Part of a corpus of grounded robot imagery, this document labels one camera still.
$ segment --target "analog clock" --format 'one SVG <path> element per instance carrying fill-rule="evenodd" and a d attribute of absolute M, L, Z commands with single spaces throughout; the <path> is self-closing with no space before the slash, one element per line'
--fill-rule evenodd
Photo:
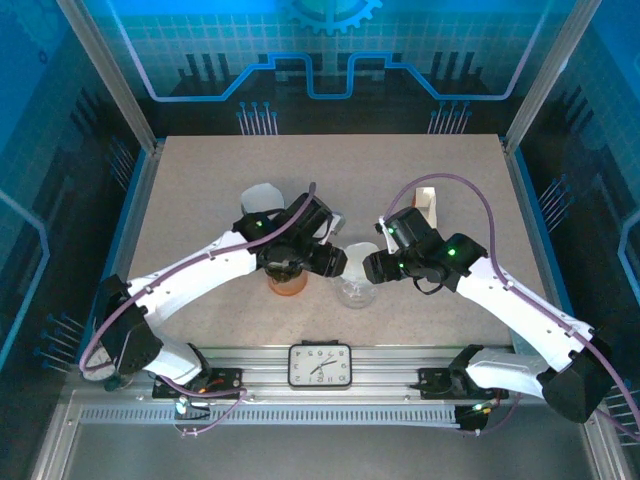
<path fill-rule="evenodd" d="M 351 375 L 349 345 L 302 343 L 289 349 L 289 385 L 292 387 L 348 387 Z"/>

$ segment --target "gear logo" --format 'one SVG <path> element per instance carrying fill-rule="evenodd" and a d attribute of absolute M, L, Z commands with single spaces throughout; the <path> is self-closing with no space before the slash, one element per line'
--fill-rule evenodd
<path fill-rule="evenodd" d="M 55 0 L 0 0 L 0 13 L 12 12 L 40 48 L 46 48 L 58 36 L 60 16 Z"/>
<path fill-rule="evenodd" d="M 316 35 L 321 30 L 333 35 L 360 28 L 360 21 L 371 20 L 372 10 L 380 7 L 381 0 L 285 0 L 283 5 L 289 20 L 297 20 L 300 28 L 311 27 Z"/>

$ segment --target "glass panel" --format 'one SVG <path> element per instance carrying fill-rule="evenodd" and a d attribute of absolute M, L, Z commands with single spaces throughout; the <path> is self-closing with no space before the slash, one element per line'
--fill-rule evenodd
<path fill-rule="evenodd" d="M 55 2 L 23 3 L 0 0 L 2 478 L 30 475 L 138 150 Z"/>
<path fill-rule="evenodd" d="M 596 327 L 621 322 L 617 360 L 632 390 L 640 386 L 639 20 L 637 2 L 603 1 L 521 144 L 575 314 Z"/>
<path fill-rule="evenodd" d="M 159 136 L 504 134 L 573 3 L 88 6 Z"/>

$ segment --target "clock face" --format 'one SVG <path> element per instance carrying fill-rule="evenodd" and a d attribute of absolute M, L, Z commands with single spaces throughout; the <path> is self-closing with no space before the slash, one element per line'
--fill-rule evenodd
<path fill-rule="evenodd" d="M 324 388 L 351 385 L 351 348 L 341 344 L 292 346 L 289 385 Z"/>

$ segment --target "table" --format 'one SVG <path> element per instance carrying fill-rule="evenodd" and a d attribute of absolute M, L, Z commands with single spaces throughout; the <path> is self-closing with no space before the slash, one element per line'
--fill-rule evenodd
<path fill-rule="evenodd" d="M 279 188 L 287 203 L 309 182 L 347 223 L 332 242 L 384 246 L 373 225 L 396 193 L 427 173 L 474 182 L 496 217 L 498 258 L 543 295 L 502 148 L 496 135 L 296 135 L 169 137 L 145 213 L 130 278 L 156 271 L 218 238 L 241 217 L 240 194 L 257 183 Z M 461 232 L 488 247 L 487 218 L 461 184 L 434 181 L 438 230 Z M 408 194 L 398 208 L 409 205 Z M 340 339 L 352 345 L 507 345 L 508 329 L 449 291 L 432 297 L 411 282 L 380 285 L 362 310 L 339 303 L 331 280 L 310 276 L 295 297 L 272 293 L 264 272 L 237 278 L 200 297 L 162 326 L 197 346 L 288 345 Z"/>

